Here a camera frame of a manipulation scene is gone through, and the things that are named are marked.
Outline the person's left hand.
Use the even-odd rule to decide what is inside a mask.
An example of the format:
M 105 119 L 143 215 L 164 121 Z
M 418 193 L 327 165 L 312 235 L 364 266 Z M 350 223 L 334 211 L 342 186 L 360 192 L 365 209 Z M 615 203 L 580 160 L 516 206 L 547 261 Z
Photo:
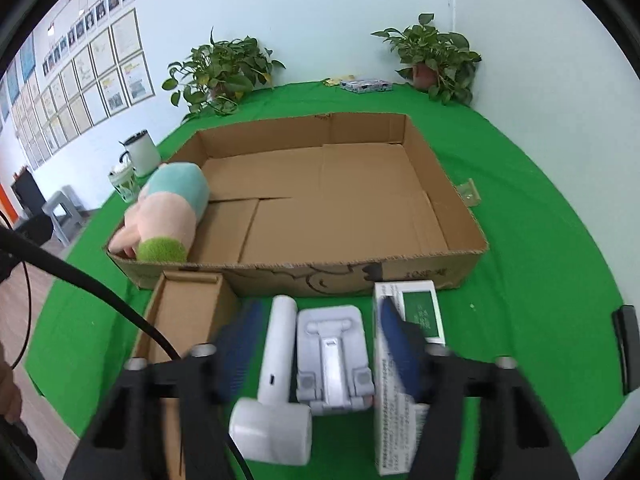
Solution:
M 14 382 L 13 370 L 6 361 L 0 366 L 0 415 L 9 423 L 14 424 L 21 417 L 22 394 Z

